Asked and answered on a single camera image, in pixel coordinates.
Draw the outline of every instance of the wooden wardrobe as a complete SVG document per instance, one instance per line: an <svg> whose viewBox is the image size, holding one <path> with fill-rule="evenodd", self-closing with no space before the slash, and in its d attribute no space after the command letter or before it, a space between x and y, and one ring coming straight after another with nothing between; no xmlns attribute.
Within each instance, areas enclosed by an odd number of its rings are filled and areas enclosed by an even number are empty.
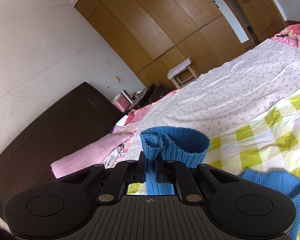
<svg viewBox="0 0 300 240"><path fill-rule="evenodd" d="M212 0L79 0L75 7L145 86L175 89L168 71L187 57L202 74L244 52Z"/></svg>

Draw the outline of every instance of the wooden stool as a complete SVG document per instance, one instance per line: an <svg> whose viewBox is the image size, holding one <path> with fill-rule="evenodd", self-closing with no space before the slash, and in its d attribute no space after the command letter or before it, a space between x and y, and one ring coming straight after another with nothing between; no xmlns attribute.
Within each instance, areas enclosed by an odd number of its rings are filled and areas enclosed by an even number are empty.
<svg viewBox="0 0 300 240"><path fill-rule="evenodd" d="M168 79L171 80L171 82L175 85L175 87L177 89L183 88L185 87L187 84L195 81L198 79L199 74L198 72L195 70L195 68L192 66L192 60L190 58L187 58L185 61L183 61L182 63L180 63L178 66L172 68L171 70L169 70L168 73ZM180 73L182 73L185 70L189 70L191 73L191 76L186 78L185 80L180 80L180 78L178 77L178 75Z"/></svg>

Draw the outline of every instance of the pink tissue box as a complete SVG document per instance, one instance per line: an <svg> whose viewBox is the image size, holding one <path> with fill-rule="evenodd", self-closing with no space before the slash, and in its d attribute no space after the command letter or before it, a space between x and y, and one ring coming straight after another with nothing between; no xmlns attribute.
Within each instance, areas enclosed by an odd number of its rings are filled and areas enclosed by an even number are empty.
<svg viewBox="0 0 300 240"><path fill-rule="evenodd" d="M124 112L130 106L129 101L124 97L120 96L114 103L113 103L121 112Z"/></svg>

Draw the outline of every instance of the headboard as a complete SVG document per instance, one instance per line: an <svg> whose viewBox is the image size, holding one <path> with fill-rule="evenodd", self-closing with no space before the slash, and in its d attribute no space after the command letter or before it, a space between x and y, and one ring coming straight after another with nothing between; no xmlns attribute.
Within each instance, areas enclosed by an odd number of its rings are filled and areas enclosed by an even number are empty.
<svg viewBox="0 0 300 240"><path fill-rule="evenodd" d="M122 113L82 83L49 107L0 154L0 217L13 195L55 179L50 164L105 136Z"/></svg>

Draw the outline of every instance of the white floral sheet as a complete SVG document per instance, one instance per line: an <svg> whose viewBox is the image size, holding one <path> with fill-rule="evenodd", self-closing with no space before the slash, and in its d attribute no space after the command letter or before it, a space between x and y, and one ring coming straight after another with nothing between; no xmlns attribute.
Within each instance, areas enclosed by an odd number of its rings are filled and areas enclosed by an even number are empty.
<svg viewBox="0 0 300 240"><path fill-rule="evenodd" d="M142 150L139 134L149 127L189 127L216 136L252 120L298 87L300 48L266 40L154 103L125 159L138 159Z"/></svg>

